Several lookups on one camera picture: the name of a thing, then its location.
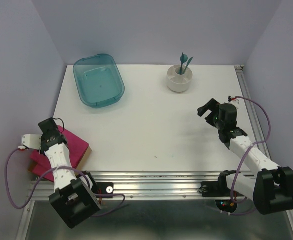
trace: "black cable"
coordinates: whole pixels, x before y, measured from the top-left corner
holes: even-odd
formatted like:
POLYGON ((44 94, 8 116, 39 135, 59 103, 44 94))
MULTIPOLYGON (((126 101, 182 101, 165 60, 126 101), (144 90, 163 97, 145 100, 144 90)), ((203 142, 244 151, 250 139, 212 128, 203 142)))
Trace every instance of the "black cable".
POLYGON ((63 131, 61 133, 63 133, 65 131, 65 122, 59 117, 55 117, 55 118, 53 118, 53 120, 60 120, 62 122, 63 131))

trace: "tabletop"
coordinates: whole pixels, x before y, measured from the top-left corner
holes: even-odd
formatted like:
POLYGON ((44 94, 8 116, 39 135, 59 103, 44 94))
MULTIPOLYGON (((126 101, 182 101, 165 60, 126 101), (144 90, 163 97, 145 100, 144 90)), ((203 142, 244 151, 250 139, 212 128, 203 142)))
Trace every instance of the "tabletop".
MULTIPOLYGON (((83 170, 106 172, 194 172, 236 170, 240 159, 219 140, 218 130, 197 115, 211 98, 242 96, 234 66, 192 65, 184 93, 166 85, 169 65, 118 65, 125 93, 110 106, 91 108, 79 97, 68 65, 54 117, 90 144, 83 170)), ((240 103, 238 126, 255 140, 248 111, 240 103)))

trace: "metal frame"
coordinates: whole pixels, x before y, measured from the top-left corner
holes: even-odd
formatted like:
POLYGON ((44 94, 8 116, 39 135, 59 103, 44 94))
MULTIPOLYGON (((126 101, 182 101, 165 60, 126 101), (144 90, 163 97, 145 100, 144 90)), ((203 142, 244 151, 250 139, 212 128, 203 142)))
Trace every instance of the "metal frame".
MULTIPOLYGON (((244 97, 251 98, 243 73, 243 66, 235 66, 236 75, 244 97)), ((252 103, 245 103, 254 136, 257 141, 264 139, 262 128, 252 103)), ((270 158, 267 145, 260 144, 259 149, 270 158)), ((254 178, 249 171, 244 175, 254 178)), ((202 197, 198 190, 203 181, 216 181, 220 172, 91 172, 99 182, 113 182, 114 193, 125 194, 129 201, 157 201, 157 200, 208 200, 202 197)), ((25 240, 31 222, 35 201, 48 201, 52 194, 54 183, 43 181, 38 186, 31 202, 25 207, 17 233, 17 240, 25 240)), ((119 198, 106 199, 116 201, 119 198)), ((287 211, 289 224, 293 231, 293 210, 287 211)))

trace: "gray floor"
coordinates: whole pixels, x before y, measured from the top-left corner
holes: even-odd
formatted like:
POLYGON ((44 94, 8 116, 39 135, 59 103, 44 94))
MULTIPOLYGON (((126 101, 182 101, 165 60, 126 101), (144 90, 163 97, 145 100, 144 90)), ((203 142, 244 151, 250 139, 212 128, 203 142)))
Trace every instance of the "gray floor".
MULTIPOLYGON (((112 208, 115 202, 105 202, 112 208)), ((245 212, 251 202, 238 207, 245 212)), ((214 211, 214 201, 128 201, 126 207, 90 218, 69 229, 50 206, 37 202, 28 240, 291 240, 284 212, 263 216, 227 216, 214 211)))

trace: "wall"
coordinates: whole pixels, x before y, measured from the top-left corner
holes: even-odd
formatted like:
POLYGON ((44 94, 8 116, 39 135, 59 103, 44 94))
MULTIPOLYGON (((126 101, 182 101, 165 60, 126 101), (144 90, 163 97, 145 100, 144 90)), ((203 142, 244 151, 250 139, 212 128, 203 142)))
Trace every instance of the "wall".
MULTIPOLYGON (((284 0, 244 68, 251 97, 272 121, 272 159, 293 169, 293 0, 284 0)), ((265 133, 267 122, 259 119, 265 133)))
POLYGON ((107 53, 118 64, 244 64, 280 0, 33 0, 68 64, 107 53))
MULTIPOLYGON (((32 2, 0 0, 0 240, 15 239, 22 216, 6 195, 6 158, 23 134, 40 133, 38 123, 52 116, 64 69, 32 2)), ((29 187, 28 164, 28 154, 17 153, 9 165, 19 205, 29 187)))

